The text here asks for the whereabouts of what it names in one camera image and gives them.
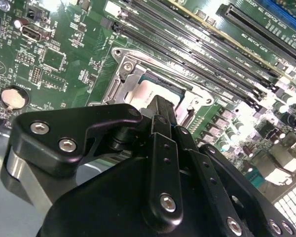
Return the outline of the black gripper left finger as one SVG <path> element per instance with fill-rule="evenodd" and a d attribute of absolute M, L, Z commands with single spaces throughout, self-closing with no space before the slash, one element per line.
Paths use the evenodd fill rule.
<path fill-rule="evenodd" d="M 22 114 L 5 168 L 46 217 L 61 196 L 126 160 L 178 161 L 166 102 L 155 96 L 143 111 L 112 104 Z"/>

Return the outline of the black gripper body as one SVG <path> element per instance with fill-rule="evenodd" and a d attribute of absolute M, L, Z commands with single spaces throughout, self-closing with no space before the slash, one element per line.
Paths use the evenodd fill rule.
<path fill-rule="evenodd" d="M 40 237 L 224 237 L 218 180 L 179 171 L 177 160 L 133 158 L 61 196 Z"/>

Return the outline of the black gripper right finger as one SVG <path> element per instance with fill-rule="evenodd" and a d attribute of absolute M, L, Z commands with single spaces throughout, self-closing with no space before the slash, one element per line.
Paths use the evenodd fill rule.
<path fill-rule="evenodd" d="M 176 122 L 166 102 L 173 134 L 204 211 L 204 234 L 209 237 L 296 237 L 296 228 L 214 146 L 198 148 L 188 130 Z"/>

